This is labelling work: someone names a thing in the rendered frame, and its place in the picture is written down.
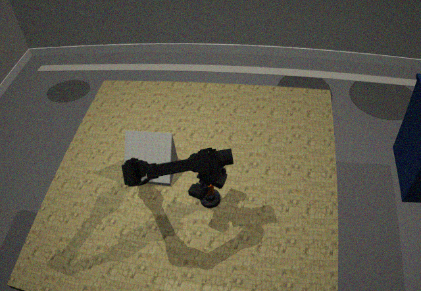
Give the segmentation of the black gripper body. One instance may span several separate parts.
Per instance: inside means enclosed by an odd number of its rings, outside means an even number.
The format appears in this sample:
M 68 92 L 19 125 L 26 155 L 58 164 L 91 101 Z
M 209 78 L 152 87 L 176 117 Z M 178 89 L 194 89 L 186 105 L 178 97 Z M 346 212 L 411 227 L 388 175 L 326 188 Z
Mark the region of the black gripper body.
M 199 178 L 199 185 L 192 184 L 189 188 L 188 195 L 197 199 L 203 199 L 207 194 L 207 188 L 206 185 L 207 177 L 211 175 L 213 172 L 207 173 L 207 174 L 201 174 L 201 172 L 198 172 L 197 178 Z

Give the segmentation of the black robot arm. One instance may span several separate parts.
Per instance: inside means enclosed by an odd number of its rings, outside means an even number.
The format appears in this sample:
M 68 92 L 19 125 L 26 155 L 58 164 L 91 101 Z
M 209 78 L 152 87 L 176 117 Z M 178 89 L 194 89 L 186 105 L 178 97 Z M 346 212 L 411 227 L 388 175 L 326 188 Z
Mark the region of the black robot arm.
M 208 152 L 209 151 L 209 152 Z M 227 179 L 226 169 L 221 166 L 233 165 L 232 149 L 201 149 L 198 153 L 191 154 L 188 159 L 173 161 L 169 163 L 148 163 L 147 161 L 131 158 L 122 165 L 122 174 L 125 185 L 141 186 L 149 180 L 156 179 L 159 176 L 174 174 L 177 172 L 201 172 L 207 174 L 213 172 L 207 177 L 206 185 L 213 185 L 219 189 L 223 187 Z M 141 177 L 147 178 L 141 182 Z

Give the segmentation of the orange knob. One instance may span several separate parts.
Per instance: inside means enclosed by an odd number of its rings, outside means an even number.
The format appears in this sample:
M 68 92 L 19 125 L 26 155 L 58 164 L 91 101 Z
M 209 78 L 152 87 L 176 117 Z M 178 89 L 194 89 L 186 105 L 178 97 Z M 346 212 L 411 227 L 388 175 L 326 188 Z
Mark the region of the orange knob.
M 214 194 L 214 186 L 210 184 L 210 186 L 208 186 L 210 188 L 210 190 L 208 191 L 206 196 L 211 196 Z

